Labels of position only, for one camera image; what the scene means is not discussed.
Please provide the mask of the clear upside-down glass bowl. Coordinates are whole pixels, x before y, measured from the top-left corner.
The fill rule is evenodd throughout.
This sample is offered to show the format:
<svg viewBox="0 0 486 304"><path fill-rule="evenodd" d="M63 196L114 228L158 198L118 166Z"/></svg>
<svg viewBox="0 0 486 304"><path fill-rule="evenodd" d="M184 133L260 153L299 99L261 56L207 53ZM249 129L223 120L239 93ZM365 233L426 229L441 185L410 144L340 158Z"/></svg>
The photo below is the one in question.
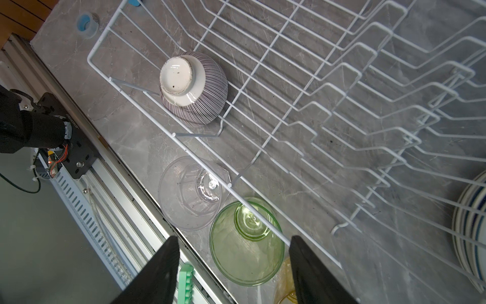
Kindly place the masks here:
<svg viewBox="0 0 486 304"><path fill-rule="evenodd" d="M212 123L229 92L224 70L208 55L188 51L169 58L159 73L162 105L188 127Z"/></svg>

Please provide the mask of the green transparent cup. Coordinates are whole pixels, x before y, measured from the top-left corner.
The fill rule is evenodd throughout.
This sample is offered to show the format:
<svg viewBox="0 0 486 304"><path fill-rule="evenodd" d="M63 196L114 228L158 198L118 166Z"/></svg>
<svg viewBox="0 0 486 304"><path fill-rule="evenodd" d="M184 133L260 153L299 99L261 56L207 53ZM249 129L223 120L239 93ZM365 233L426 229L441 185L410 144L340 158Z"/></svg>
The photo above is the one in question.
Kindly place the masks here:
<svg viewBox="0 0 486 304"><path fill-rule="evenodd" d="M242 286L271 280L284 259L284 242L238 201L216 215L209 242L218 270Z"/></svg>

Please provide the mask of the yellow transparent cup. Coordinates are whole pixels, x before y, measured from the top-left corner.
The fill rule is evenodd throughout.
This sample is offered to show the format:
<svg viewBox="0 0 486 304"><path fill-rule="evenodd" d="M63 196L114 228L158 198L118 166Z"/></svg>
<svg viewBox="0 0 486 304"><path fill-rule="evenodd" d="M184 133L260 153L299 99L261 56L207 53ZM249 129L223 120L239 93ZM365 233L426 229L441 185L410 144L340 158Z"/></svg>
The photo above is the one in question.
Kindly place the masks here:
<svg viewBox="0 0 486 304"><path fill-rule="evenodd" d="M275 304L298 304L292 275L291 260L289 257L283 261L280 270L277 273L276 282L273 302Z"/></svg>

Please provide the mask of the clear transparent cup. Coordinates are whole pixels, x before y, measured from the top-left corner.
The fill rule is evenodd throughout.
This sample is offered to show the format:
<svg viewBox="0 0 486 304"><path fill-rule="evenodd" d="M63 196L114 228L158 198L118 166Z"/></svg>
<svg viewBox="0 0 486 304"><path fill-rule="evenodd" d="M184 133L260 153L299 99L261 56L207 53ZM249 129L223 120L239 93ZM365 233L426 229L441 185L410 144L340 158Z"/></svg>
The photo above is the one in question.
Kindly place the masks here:
<svg viewBox="0 0 486 304"><path fill-rule="evenodd" d="M166 219L183 231L197 231L209 225L221 209L229 192L229 171L205 160L211 171L192 157L174 160L159 181L158 203Z"/></svg>

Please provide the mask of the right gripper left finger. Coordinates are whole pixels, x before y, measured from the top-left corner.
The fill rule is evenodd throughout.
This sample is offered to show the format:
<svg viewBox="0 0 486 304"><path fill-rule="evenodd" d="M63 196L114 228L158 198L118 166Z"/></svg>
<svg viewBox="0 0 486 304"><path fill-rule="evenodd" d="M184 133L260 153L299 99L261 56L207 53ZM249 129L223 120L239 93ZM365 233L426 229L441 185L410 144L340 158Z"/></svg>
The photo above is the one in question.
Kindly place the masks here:
<svg viewBox="0 0 486 304"><path fill-rule="evenodd" d="M173 303L179 259L178 238L171 236L112 302Z"/></svg>

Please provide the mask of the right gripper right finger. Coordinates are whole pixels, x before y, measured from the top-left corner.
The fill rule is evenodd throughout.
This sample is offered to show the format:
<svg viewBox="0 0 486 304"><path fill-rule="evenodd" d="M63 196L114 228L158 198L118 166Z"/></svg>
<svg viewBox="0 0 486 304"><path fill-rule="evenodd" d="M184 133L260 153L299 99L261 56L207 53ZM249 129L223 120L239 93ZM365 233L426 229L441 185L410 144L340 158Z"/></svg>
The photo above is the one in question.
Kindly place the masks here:
<svg viewBox="0 0 486 304"><path fill-rule="evenodd" d="M298 303L357 303L302 237L291 238L289 255Z"/></svg>

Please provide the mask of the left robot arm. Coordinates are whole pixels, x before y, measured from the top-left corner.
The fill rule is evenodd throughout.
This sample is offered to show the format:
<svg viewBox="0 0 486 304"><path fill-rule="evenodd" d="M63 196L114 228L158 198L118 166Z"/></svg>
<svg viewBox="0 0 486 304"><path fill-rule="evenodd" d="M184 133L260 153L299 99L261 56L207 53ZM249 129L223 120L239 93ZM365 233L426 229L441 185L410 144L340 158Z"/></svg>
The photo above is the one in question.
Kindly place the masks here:
<svg viewBox="0 0 486 304"><path fill-rule="evenodd" d="M65 118L22 110L19 90L1 87L1 153L13 154L22 148L58 148L72 138L72 124Z"/></svg>

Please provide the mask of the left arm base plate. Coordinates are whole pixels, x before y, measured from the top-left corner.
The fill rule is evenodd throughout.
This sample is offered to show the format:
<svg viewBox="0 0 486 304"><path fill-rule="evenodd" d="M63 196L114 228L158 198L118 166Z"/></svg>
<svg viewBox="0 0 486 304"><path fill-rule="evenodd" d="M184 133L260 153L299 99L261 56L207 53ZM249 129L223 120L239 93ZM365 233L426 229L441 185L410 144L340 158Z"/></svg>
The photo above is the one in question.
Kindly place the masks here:
<svg viewBox="0 0 486 304"><path fill-rule="evenodd" d="M64 168L72 178L81 178L97 160L97 149L54 94L44 93L36 107L43 114L69 122L72 130L71 138L53 150L56 156L49 157L49 175L55 177Z"/></svg>

